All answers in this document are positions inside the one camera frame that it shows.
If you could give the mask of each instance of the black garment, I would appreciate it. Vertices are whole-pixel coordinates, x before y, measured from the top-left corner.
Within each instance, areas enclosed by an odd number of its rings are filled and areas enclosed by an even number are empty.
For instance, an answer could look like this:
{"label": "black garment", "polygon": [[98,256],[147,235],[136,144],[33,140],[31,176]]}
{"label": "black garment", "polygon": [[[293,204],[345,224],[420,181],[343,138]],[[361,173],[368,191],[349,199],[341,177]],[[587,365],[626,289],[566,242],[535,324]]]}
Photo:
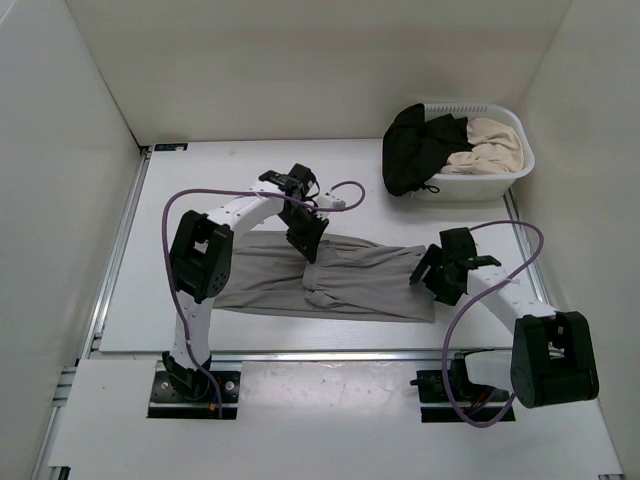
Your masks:
{"label": "black garment", "polygon": [[399,197],[424,188],[424,183],[447,164],[449,155],[470,152],[467,118],[447,114],[424,121],[418,103],[398,114],[382,141],[382,176],[387,191]]}

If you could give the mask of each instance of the white plastic basket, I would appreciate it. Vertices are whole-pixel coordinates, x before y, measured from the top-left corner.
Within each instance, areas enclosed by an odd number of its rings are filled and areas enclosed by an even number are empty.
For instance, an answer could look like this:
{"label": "white plastic basket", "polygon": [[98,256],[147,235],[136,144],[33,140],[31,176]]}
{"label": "white plastic basket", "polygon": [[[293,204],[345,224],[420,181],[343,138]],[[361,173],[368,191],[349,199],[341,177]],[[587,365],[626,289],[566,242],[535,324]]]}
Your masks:
{"label": "white plastic basket", "polygon": [[415,198],[430,202],[462,202],[495,200],[518,178],[527,175],[536,163],[520,119],[511,110],[490,103],[425,103],[425,120],[452,114],[455,118],[491,118],[513,128],[522,142],[524,167],[518,173],[491,175],[445,175],[437,173],[427,180],[430,190],[418,190]]}

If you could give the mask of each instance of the beige wall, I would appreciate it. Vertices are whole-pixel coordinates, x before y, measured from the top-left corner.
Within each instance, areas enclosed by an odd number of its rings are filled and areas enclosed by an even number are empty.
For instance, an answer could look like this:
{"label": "beige wall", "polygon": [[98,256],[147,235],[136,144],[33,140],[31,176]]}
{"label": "beige wall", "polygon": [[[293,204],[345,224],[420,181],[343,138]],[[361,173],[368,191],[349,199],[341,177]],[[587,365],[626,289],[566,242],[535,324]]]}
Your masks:
{"label": "beige wall", "polygon": [[425,99],[513,107],[570,0],[67,0],[141,144],[377,138]]}
{"label": "beige wall", "polygon": [[16,0],[0,21],[2,479],[29,478],[138,159],[64,2]]}
{"label": "beige wall", "polygon": [[640,2],[575,0],[518,113],[537,160],[519,204],[548,238],[557,305],[590,321],[605,418],[640,478]]}

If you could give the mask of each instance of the gray towel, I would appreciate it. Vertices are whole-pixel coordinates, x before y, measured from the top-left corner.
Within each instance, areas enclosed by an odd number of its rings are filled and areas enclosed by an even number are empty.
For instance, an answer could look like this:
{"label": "gray towel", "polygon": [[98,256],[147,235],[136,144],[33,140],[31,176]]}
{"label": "gray towel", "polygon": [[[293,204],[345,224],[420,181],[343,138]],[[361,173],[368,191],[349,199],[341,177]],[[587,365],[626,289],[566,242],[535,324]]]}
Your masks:
{"label": "gray towel", "polygon": [[424,246],[385,247],[324,235],[311,265],[284,232],[249,232],[234,245],[231,276],[214,308],[288,317],[433,322],[433,296],[409,276]]}

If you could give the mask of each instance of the folded cloth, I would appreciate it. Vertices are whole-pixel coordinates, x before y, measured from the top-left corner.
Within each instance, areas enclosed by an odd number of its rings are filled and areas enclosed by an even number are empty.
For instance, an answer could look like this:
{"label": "folded cloth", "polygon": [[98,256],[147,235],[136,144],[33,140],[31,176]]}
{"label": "folded cloth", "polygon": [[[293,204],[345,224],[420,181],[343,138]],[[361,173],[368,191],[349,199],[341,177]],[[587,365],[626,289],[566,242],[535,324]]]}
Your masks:
{"label": "folded cloth", "polygon": [[385,247],[325,234],[309,264],[284,232],[249,232],[214,308],[287,317],[433,322],[433,295],[409,277],[424,246]]}
{"label": "folded cloth", "polygon": [[382,140],[382,177],[391,195],[424,188],[454,152],[471,151],[467,119],[443,115],[425,122],[418,103],[398,114]]}
{"label": "folded cloth", "polygon": [[524,166],[522,143],[515,130],[490,118],[467,123],[471,152],[453,153],[440,173],[484,175],[515,173]]}

